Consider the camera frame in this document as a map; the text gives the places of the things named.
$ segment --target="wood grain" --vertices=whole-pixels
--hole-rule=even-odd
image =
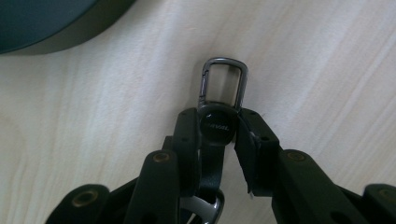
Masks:
[[[43,223],[70,190],[115,189],[196,106],[202,66],[247,64],[244,107],[337,184],[396,185],[396,2],[137,1],[72,49],[0,56],[0,222]],[[229,146],[219,223],[275,223]]]

